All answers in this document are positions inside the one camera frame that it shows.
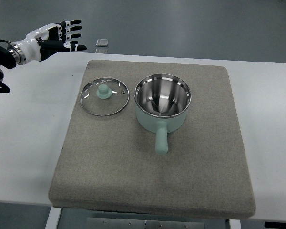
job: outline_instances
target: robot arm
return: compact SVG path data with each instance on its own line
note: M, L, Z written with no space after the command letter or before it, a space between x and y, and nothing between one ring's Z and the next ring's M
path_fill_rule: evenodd
M17 64L27 64L32 60L44 61L57 52L86 50L86 46L72 40L81 36L79 33L73 33L82 28L78 26L80 23L81 20L51 23L30 32L22 41L0 40L0 42L8 43L7 49L0 46L0 65L12 69ZM2 80L3 71L0 69L0 92L10 92Z

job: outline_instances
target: lid knob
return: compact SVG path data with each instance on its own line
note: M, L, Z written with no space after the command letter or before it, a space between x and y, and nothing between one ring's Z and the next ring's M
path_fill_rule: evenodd
M102 83L97 89L96 95L100 99L108 99L112 95L112 91L106 84Z

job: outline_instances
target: glass lid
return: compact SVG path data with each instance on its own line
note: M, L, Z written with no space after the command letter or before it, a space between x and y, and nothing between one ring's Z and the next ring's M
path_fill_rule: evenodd
M126 107L128 101L128 88L113 78L100 78L88 83L80 96L85 111L97 116L116 114Z

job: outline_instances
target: saucepan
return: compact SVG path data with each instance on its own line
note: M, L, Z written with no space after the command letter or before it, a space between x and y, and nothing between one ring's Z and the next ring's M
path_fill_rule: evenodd
M150 75L137 84L134 92L136 118L142 127L156 133L156 153L167 153L167 133L182 126L191 99L188 85L170 74Z

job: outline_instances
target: pot handle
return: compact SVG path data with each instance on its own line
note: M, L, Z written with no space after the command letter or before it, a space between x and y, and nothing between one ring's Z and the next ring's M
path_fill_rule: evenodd
M159 121L157 122L157 134L156 134L156 144L155 151L157 154L166 154L168 151L167 146L167 126L166 122Z

